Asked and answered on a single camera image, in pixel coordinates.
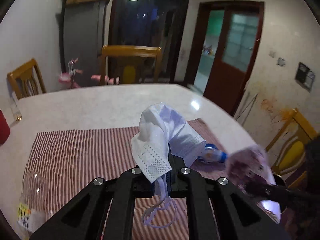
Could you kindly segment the clear bottle yellow cap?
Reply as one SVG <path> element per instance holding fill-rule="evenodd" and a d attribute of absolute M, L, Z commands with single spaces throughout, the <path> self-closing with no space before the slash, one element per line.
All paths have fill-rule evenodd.
<path fill-rule="evenodd" d="M 34 170 L 26 172 L 17 209 L 17 224 L 22 239 L 29 239 L 52 216 L 52 211 L 46 208 L 48 192 L 47 179 Z"/>

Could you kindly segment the purple snack wrapper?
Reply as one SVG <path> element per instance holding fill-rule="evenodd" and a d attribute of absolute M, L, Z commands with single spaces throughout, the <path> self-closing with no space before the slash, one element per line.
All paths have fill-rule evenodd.
<path fill-rule="evenodd" d="M 255 197 L 245 190 L 248 183 L 275 185 L 267 153 L 260 145 L 252 145 L 228 155 L 226 177 L 240 191 L 248 195 L 275 223 L 280 223 L 280 204 Z"/>

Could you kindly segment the blue white drink bottle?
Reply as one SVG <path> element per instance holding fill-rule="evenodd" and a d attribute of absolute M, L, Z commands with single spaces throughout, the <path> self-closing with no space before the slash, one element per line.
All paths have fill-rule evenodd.
<path fill-rule="evenodd" d="M 211 163 L 225 163 L 228 154 L 218 149 L 214 144 L 206 144 L 201 155 L 197 158 L 198 161 L 211 164 Z"/>

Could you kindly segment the white face mask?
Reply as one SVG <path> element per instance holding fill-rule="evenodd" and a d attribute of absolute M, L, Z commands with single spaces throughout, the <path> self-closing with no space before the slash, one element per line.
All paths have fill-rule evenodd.
<path fill-rule="evenodd" d="M 185 167 L 190 167 L 204 151 L 206 141 L 175 109 L 158 103 L 145 109 L 140 117 L 139 133 L 131 139 L 132 156 L 144 176 L 155 183 L 159 200 L 147 208 L 141 221 L 152 228 L 166 228 L 177 218 L 177 205 L 169 196 L 166 174 L 172 170 L 169 153 L 181 157 Z M 174 208 L 173 219 L 163 225 L 151 224 L 158 211 Z"/>

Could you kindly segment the right wooden chair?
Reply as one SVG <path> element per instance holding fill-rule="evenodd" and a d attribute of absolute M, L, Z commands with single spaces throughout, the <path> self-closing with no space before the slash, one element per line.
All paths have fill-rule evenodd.
<path fill-rule="evenodd" d="M 319 136 L 297 108 L 287 113 L 283 126 L 266 147 L 276 159 L 271 170 L 289 188 L 297 188 L 306 180 L 306 145 Z"/>

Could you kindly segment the wooden chair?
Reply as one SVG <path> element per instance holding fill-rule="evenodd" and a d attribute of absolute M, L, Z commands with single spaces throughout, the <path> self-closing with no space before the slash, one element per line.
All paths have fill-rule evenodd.
<path fill-rule="evenodd" d="M 283 126 L 266 147 L 276 159 L 271 170 L 289 188 L 297 188 L 306 180 L 306 145 L 319 136 L 297 108 L 287 113 Z"/>
<path fill-rule="evenodd" d="M 37 61 L 32 58 L 7 74 L 11 88 L 18 100 L 47 92 Z"/>
<path fill-rule="evenodd" d="M 158 82 L 162 62 L 161 47 L 104 45 L 100 53 L 99 84 L 102 86 L 108 83 L 106 61 L 110 58 L 117 60 L 112 77 L 115 82 L 119 81 L 120 84 L 125 85 L 138 83 L 145 76 L 145 70 L 148 69 L 145 64 L 147 59 L 154 61 L 153 82 Z"/>

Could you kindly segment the small clear glass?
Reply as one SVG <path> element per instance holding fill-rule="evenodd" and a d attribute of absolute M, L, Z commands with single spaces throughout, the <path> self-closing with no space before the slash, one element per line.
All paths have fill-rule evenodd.
<path fill-rule="evenodd" d="M 13 117 L 15 122 L 20 122 L 22 120 L 22 114 L 19 110 L 19 107 L 17 105 L 17 97 L 16 94 L 13 90 L 9 91 L 9 104 L 10 104 L 10 109 L 12 111 Z"/>

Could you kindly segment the pink kids bicycle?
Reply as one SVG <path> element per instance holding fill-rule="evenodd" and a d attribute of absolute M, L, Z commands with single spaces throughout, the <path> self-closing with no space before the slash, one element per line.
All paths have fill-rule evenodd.
<path fill-rule="evenodd" d="M 58 75 L 58 82 L 66 86 L 67 89 L 78 89 L 84 87 L 92 87 L 100 85 L 119 85 L 120 76 L 109 76 L 107 74 L 107 67 L 103 68 L 98 64 L 98 70 L 96 69 L 82 69 L 78 68 L 79 58 L 71 58 L 67 62 L 66 71 L 61 72 Z M 98 59 L 99 63 L 106 63 L 106 59 Z"/>

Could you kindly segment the left wooden chair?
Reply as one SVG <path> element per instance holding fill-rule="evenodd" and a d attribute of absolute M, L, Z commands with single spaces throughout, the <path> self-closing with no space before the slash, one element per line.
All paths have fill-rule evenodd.
<path fill-rule="evenodd" d="M 47 92 L 37 61 L 32 58 L 7 74 L 11 88 L 18 100 Z"/>

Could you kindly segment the middle wooden chair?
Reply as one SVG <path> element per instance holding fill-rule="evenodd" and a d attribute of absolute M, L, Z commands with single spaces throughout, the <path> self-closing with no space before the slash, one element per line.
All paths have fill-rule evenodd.
<path fill-rule="evenodd" d="M 100 53 L 99 84 L 102 86 L 108 83 L 106 61 L 110 58 L 117 60 L 112 77 L 115 82 L 119 81 L 120 84 L 125 85 L 138 83 L 145 76 L 145 70 L 148 69 L 145 64 L 147 59 L 154 61 L 153 82 L 158 82 L 162 62 L 161 47 L 104 45 Z"/>

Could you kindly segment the brown wooden kitchen door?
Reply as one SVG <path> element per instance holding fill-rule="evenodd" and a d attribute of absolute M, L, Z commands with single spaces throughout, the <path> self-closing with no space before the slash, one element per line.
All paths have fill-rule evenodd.
<path fill-rule="evenodd" d="M 257 57 L 264 2 L 226 3 L 214 62 L 203 96 L 233 116 Z"/>

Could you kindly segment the grey refrigerator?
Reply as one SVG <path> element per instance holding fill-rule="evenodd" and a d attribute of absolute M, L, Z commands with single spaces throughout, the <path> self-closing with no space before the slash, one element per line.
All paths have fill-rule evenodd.
<path fill-rule="evenodd" d="M 106 8 L 109 0 L 65 6 L 63 18 L 64 62 L 79 58 L 78 68 L 98 70 L 104 45 Z"/>

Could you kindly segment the wall electrical panel box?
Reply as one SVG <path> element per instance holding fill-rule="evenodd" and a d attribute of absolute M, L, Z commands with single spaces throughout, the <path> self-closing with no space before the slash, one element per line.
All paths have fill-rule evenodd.
<path fill-rule="evenodd" d="M 315 73 L 308 66 L 300 62 L 295 75 L 295 81 L 310 92 L 315 81 Z"/>

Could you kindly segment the wall sticker notice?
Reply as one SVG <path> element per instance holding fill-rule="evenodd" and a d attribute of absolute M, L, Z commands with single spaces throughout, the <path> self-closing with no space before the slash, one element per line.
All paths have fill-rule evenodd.
<path fill-rule="evenodd" d="M 284 59 L 284 58 L 279 57 L 279 58 L 277 59 L 277 65 L 278 65 L 278 66 L 284 67 L 285 64 L 286 64 L 286 62 L 285 62 L 285 59 Z"/>

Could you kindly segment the white wall switch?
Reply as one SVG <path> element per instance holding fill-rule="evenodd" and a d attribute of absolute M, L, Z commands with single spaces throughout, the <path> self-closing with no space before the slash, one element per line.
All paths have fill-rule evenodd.
<path fill-rule="evenodd" d="M 272 58 L 275 58 L 275 54 L 276 54 L 276 53 L 275 53 L 274 51 L 270 51 L 270 52 L 269 52 L 269 56 L 272 57 Z"/>

